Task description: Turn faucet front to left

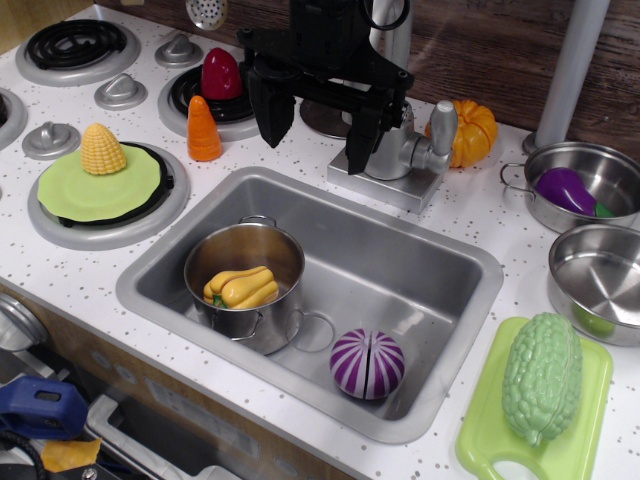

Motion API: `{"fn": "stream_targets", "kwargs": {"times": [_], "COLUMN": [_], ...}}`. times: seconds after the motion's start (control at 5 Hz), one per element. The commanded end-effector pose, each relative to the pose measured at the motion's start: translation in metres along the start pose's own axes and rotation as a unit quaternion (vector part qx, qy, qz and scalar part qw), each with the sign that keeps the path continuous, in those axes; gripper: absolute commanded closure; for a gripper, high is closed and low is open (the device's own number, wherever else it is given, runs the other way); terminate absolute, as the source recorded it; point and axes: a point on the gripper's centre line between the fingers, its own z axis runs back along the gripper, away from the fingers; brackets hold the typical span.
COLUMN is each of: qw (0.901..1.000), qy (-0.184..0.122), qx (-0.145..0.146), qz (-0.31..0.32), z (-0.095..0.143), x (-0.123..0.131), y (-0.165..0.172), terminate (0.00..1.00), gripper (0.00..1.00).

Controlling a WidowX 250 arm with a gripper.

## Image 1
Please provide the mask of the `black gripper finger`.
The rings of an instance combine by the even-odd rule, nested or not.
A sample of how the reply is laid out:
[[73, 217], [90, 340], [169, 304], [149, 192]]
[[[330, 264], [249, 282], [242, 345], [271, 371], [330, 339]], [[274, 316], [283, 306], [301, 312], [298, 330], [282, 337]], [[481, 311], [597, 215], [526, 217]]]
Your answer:
[[294, 78], [267, 64], [254, 64], [247, 74], [249, 99], [260, 135], [272, 148], [278, 146], [293, 123], [295, 100], [287, 86]]
[[346, 141], [347, 172], [356, 175], [366, 169], [370, 156], [390, 128], [390, 120], [385, 103], [363, 105], [350, 115], [351, 128]]

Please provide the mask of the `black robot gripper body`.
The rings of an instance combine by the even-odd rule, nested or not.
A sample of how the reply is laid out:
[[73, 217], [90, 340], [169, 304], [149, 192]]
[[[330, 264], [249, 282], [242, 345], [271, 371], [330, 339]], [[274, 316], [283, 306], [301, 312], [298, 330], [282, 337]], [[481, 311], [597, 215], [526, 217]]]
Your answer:
[[[403, 2], [401, 19], [411, 12]], [[390, 128], [399, 126], [412, 75], [384, 58], [370, 43], [378, 25], [371, 1], [292, 1], [286, 28], [244, 28], [237, 39], [245, 51], [244, 73], [267, 64], [295, 76], [287, 89], [294, 96], [351, 113], [363, 105], [385, 103]]]

